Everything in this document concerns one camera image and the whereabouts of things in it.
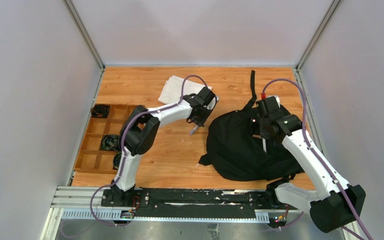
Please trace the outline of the blue capped white marker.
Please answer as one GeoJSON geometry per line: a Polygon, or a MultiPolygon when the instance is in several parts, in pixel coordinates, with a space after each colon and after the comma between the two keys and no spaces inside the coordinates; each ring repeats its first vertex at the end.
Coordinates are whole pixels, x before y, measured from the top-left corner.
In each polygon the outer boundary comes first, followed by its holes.
{"type": "Polygon", "coordinates": [[[267,140],[264,139],[264,138],[262,139],[262,148],[263,148],[265,153],[268,152],[268,150],[267,150],[267,140]]]}

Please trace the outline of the lilac capped white marker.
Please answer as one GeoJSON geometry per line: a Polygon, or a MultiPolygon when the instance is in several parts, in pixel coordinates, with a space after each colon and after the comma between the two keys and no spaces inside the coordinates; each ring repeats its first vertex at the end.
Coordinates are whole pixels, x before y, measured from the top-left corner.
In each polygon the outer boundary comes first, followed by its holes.
{"type": "Polygon", "coordinates": [[[199,125],[196,125],[196,126],[189,132],[189,134],[190,134],[190,135],[193,135],[199,128],[200,128],[200,126],[199,126],[199,125]]]}

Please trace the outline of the black student backpack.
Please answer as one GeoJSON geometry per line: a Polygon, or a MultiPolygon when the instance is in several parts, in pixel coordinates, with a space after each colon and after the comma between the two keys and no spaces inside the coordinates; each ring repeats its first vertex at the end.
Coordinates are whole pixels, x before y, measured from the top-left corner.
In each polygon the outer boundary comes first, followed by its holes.
{"type": "Polygon", "coordinates": [[[254,70],[250,75],[252,97],[240,110],[216,117],[208,127],[206,154],[198,164],[211,165],[232,181],[271,181],[293,179],[304,172],[298,161],[281,144],[267,142],[267,153],[260,138],[254,70]]]}

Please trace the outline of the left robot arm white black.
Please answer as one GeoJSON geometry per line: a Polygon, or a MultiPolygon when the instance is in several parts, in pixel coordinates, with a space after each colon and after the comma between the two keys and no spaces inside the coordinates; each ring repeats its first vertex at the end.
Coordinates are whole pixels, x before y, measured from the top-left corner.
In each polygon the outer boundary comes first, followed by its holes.
{"type": "Polygon", "coordinates": [[[153,146],[160,128],[179,120],[204,126],[220,98],[208,87],[198,93],[183,95],[179,100],[160,107],[137,106],[122,127],[118,145],[121,157],[117,173],[110,189],[120,206],[129,206],[133,201],[133,189],[141,159],[153,146]]]}

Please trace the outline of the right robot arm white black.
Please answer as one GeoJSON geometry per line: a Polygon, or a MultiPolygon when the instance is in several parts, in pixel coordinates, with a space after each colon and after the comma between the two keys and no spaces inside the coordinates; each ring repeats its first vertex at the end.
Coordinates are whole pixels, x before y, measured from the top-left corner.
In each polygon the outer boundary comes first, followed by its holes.
{"type": "Polygon", "coordinates": [[[364,205],[364,189],[351,185],[332,167],[313,143],[305,124],[294,114],[286,115],[276,96],[258,100],[256,108],[264,151],[273,156],[275,147],[284,148],[315,187],[314,192],[299,188],[290,182],[294,174],[284,173],[281,180],[267,186],[266,204],[272,209],[287,204],[302,210],[324,233],[356,221],[364,205]]]}

